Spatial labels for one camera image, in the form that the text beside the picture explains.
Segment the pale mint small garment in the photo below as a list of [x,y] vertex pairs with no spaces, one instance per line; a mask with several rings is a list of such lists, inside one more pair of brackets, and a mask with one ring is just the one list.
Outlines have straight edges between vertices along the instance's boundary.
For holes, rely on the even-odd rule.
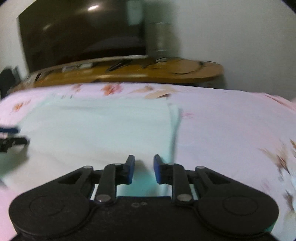
[[174,160],[180,110],[165,99],[50,98],[19,123],[26,147],[1,154],[1,180],[23,193],[84,166],[101,170],[135,157],[126,196],[166,196],[168,185],[156,182],[153,158]]

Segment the black speaker box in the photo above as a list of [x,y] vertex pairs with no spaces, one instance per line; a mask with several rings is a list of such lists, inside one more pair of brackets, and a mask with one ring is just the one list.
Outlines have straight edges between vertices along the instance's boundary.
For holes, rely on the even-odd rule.
[[10,89],[21,82],[18,66],[15,68],[4,68],[0,75],[1,78],[1,99],[8,96]]

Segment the pink floral bed sheet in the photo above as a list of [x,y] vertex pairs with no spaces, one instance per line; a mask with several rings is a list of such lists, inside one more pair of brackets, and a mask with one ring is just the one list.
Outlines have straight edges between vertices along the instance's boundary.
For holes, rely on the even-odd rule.
[[[265,93],[161,84],[85,83],[17,91],[1,101],[1,125],[17,126],[50,98],[165,99],[180,110],[174,160],[204,166],[271,196],[272,234],[295,240],[295,103]],[[1,180],[1,240],[16,234],[8,208],[21,193]]]

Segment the black flat screen television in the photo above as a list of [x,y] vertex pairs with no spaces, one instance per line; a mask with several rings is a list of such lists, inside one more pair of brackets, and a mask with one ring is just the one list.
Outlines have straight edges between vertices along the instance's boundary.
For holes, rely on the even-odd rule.
[[18,24],[31,73],[147,54],[143,1],[34,1]]

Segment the wooden TV stand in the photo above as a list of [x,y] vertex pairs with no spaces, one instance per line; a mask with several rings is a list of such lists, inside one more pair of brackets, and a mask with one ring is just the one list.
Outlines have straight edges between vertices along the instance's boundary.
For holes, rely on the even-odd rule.
[[61,72],[52,70],[32,74],[25,81],[10,89],[9,93],[20,90],[67,84],[136,82],[164,84],[198,84],[221,77],[223,66],[211,61],[197,61],[183,58],[136,59],[112,72],[106,69],[118,61],[95,63],[92,68]]

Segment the black television foot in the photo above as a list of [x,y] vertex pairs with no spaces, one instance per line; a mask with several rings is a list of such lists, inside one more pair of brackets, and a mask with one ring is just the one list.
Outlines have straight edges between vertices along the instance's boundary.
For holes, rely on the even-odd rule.
[[127,60],[127,59],[126,60],[121,60],[118,63],[112,65],[109,68],[107,68],[106,69],[106,72],[112,72],[112,71],[114,71],[114,70],[116,70],[118,68],[121,68],[121,67],[124,67],[126,65],[129,65],[130,63],[132,63],[132,60],[131,59],[130,60]]

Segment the clear glass vase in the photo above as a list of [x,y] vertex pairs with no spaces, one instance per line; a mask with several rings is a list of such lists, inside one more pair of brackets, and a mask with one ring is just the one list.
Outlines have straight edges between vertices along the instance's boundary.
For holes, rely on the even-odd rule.
[[147,27],[149,54],[156,59],[178,54],[178,41],[173,26],[168,22],[154,22]]

